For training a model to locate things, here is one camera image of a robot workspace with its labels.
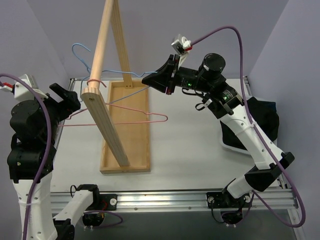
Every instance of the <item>wooden tray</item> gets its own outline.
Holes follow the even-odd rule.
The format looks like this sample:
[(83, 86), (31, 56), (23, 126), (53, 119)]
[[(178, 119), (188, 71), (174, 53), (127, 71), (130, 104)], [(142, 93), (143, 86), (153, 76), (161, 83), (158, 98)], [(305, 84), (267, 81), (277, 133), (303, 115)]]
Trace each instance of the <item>wooden tray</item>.
[[(107, 103), (120, 99), (146, 87), (140, 80), (132, 81), (133, 88), (125, 88), (123, 81), (111, 81)], [(149, 112), (148, 90), (117, 101), (115, 105)], [(149, 123), (116, 124), (124, 122), (149, 121), (149, 116), (136, 111), (109, 106), (109, 113), (123, 144), (130, 166), (119, 166), (105, 140), (102, 142), (100, 172), (103, 174), (150, 171)]]

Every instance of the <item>wooden base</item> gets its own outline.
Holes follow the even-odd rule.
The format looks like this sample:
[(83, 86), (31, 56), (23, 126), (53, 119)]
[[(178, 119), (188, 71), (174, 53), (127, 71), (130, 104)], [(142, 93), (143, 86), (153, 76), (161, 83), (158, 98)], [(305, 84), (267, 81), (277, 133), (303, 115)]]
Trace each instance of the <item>wooden base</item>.
[[(111, 81), (108, 88), (107, 102), (125, 97), (146, 87), (141, 81), (133, 81), (133, 88), (126, 88), (123, 81)], [(141, 91), (131, 97), (117, 101), (115, 105), (139, 109), (149, 112), (148, 90)], [(149, 117), (141, 112), (108, 106), (112, 121), (128, 157), (130, 166), (119, 166), (110, 148), (103, 140), (100, 172), (103, 174), (148, 172), (150, 171), (149, 123), (117, 124), (124, 122), (149, 121)]]

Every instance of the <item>wooden post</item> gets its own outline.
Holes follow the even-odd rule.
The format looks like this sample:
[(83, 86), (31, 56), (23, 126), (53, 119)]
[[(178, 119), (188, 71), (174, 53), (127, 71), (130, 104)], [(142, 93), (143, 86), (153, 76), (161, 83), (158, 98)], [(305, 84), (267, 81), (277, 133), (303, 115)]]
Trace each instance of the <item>wooden post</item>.
[[(129, 58), (128, 58), (128, 52), (127, 52), (127, 47), (126, 47), (126, 42), (124, 37), (124, 31), (122, 27), (118, 0), (114, 0), (113, 2), (113, 8), (112, 8), (112, 14), (111, 14), (111, 26), (112, 26), (115, 45), (116, 45), (116, 50), (119, 56), (121, 70), (123, 72), (130, 72)], [(132, 78), (130, 74), (124, 73), (123, 81), (124, 81), (125, 88), (131, 89), (133, 87)]]
[[(114, 0), (105, 0), (100, 30), (96, 42), (91, 68), (91, 80), (101, 79), (113, 3)], [(93, 120), (99, 128), (104, 140), (107, 142), (118, 164), (121, 167), (130, 166), (124, 147), (122, 146), (116, 128), (110, 117), (109, 111), (105, 105), (104, 98), (99, 91), (99, 86), (100, 83), (98, 81), (89, 82), (88, 87), (83, 90), (81, 98), (88, 108)]]

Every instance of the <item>gray floor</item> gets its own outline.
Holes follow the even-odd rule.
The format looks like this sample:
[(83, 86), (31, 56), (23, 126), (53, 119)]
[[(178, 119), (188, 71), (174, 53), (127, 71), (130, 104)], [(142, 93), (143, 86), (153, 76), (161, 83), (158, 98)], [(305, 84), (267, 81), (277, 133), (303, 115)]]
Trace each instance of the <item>gray floor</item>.
[[(268, 211), (252, 211), (236, 228), (216, 223), (208, 212), (127, 213), (122, 225), (83, 230), (78, 224), (76, 240), (295, 240), (292, 228)], [(280, 215), (288, 219), (286, 212)]]

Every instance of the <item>white table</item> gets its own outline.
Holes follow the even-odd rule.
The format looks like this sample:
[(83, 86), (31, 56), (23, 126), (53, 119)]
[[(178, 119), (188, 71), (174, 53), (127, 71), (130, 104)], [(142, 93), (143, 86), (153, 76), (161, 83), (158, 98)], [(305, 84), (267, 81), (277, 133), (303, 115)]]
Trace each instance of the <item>white table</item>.
[[(240, 80), (228, 79), (240, 92)], [(101, 86), (104, 99), (107, 89)], [(80, 92), (76, 81), (74, 91)], [(208, 110), (197, 111), (201, 99), (184, 95), (180, 88), (165, 95), (149, 88), (151, 112), (169, 119), (150, 125), (151, 171), (115, 173), (99, 171), (102, 136), (96, 126), (64, 127), (54, 161), (51, 192), (68, 192), (71, 185), (97, 184), (100, 191), (170, 191), (222, 189), (254, 165), (253, 159), (222, 148), (220, 122)], [(88, 111), (66, 124), (94, 123)], [(279, 186), (277, 181), (271, 187)]]

